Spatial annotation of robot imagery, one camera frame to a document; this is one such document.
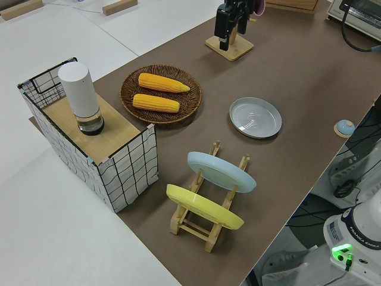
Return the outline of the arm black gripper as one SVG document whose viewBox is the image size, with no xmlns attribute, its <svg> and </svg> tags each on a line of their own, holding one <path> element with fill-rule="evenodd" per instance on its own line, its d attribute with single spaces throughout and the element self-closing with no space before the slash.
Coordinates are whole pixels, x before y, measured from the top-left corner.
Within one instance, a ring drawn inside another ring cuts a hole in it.
<svg viewBox="0 0 381 286">
<path fill-rule="evenodd" d="M 214 35 L 218 37 L 219 48 L 223 51 L 229 49 L 230 35 L 234 28 L 233 15 L 237 15 L 238 33 L 244 35 L 249 15 L 248 1 L 226 0 L 224 8 L 217 10 Z"/>
</svg>

